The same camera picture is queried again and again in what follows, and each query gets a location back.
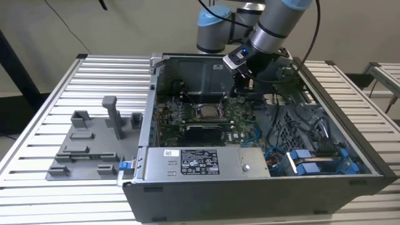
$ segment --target black cable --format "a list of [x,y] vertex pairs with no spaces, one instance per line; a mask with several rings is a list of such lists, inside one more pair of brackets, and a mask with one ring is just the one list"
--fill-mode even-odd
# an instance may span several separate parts
[[99,2],[100,2],[100,5],[101,5],[101,8],[103,8],[105,11],[108,11],[108,8],[107,8],[107,5],[105,5],[105,3],[104,3],[104,0],[99,0]]
[[233,24],[236,24],[236,25],[239,25],[239,26],[241,26],[241,27],[245,27],[245,28],[249,29],[249,30],[253,30],[253,27],[252,27],[252,26],[248,26],[248,25],[245,25],[245,24],[243,24],[243,23],[240,23],[240,22],[237,22],[237,21],[229,20],[229,19],[227,19],[227,18],[224,18],[224,17],[216,15],[216,14],[209,10],[209,8],[205,6],[205,4],[203,3],[201,0],[197,0],[197,2],[201,4],[203,8],[208,11],[208,13],[209,13],[211,15],[213,15],[216,18],[219,18],[219,19],[223,20],[223,21],[231,22],[231,23],[233,23]]
[[392,108],[392,105],[393,105],[393,104],[389,104],[389,105],[388,105],[388,108],[387,108],[387,110],[385,110],[385,114],[388,114],[388,112],[389,112],[389,110],[391,110],[391,108]]
[[307,120],[307,119],[300,115],[296,106],[295,106],[295,108],[293,108],[293,112],[295,112],[295,115],[299,117],[299,119],[303,121],[303,123],[305,123],[305,125],[309,127],[309,126],[311,126],[311,124],[308,123],[309,120]]
[[315,122],[312,123],[311,125],[311,128],[309,128],[309,131],[313,132],[315,131],[315,128],[317,126],[317,123],[321,121],[321,120],[325,120],[327,122],[327,130],[328,130],[328,138],[331,139],[331,122],[329,122],[329,118],[327,118],[325,116],[321,116],[319,117]]
[[371,88],[371,92],[369,92],[368,98],[371,98],[371,96],[372,96],[372,92],[373,92],[376,84],[377,84],[377,80],[375,81],[373,86]]
[[304,66],[307,58],[308,58],[308,56],[311,54],[315,42],[317,40],[319,31],[320,31],[320,0],[315,0],[315,2],[316,2],[316,5],[317,5],[317,25],[315,27],[315,32],[313,32],[313,37],[312,37],[311,45],[309,45],[308,51],[307,51],[307,53],[304,55],[304,58],[303,58],[303,61],[301,61],[301,67]]
[[265,136],[265,141],[267,141],[267,144],[268,144],[269,147],[273,146],[271,144],[271,142],[269,142],[269,137],[271,137],[272,130],[273,130],[275,126],[276,126],[279,115],[280,115],[280,101],[279,101],[277,96],[276,96],[276,110],[275,110],[275,115],[273,115],[273,120],[272,120],[271,128],[269,128],[267,136]]
[[12,139],[12,140],[15,140],[15,141],[17,140],[17,139],[13,138],[12,136],[8,136],[8,135],[5,135],[5,134],[3,134],[3,133],[0,133],[0,137],[1,137],[1,136],[3,136],[3,137],[7,137],[7,138],[9,138],[9,139]]
[[85,44],[83,43],[83,41],[80,40],[80,38],[75,35],[75,33],[72,32],[69,26],[67,25],[65,21],[63,20],[60,14],[57,13],[57,11],[55,10],[55,8],[51,6],[51,4],[48,3],[48,0],[44,0],[45,4],[48,4],[49,8],[52,9],[52,11],[55,12],[55,14],[57,15],[57,17],[60,18],[61,22],[64,23],[67,29],[69,30],[69,33],[75,36],[75,38],[79,40],[79,42],[81,43],[81,45],[85,47],[85,49],[88,50],[88,53],[92,54],[92,52],[89,51],[88,47],[85,46]]
[[248,77],[249,77],[249,79],[252,79],[253,81],[260,82],[260,83],[289,83],[296,79],[296,77],[292,77],[292,78],[285,79],[283,81],[265,81],[265,80],[260,80],[255,76],[248,76]]

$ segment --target blue clip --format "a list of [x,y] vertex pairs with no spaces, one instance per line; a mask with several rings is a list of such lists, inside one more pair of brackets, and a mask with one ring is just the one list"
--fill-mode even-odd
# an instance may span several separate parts
[[120,162],[120,171],[132,170],[132,161]]

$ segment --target barcode sticker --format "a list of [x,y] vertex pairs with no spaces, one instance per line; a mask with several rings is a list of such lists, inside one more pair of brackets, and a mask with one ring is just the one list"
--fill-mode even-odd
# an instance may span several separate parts
[[169,149],[165,149],[165,150],[164,150],[164,156],[179,157],[179,156],[180,156],[180,150],[169,150]]

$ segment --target aluminum extrusion table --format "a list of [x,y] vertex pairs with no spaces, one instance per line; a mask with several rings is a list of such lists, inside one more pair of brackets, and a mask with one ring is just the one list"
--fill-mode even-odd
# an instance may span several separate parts
[[[0,162],[0,224],[139,225],[115,180],[47,181],[45,173],[71,126],[75,110],[105,116],[104,95],[119,98],[123,116],[143,112],[151,78],[149,57],[89,55],[76,59],[40,111]],[[400,128],[337,66],[307,67],[400,176]],[[400,182],[361,196],[333,215],[193,221],[167,224],[400,224]]]

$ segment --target black pole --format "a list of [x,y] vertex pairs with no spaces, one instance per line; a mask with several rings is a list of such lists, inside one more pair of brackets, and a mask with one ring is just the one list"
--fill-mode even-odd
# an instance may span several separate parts
[[20,62],[20,59],[4,37],[0,30],[0,64],[8,76],[11,77],[15,85],[17,86],[28,104],[35,111],[39,110],[44,99],[36,88],[36,85],[29,77],[29,74]]

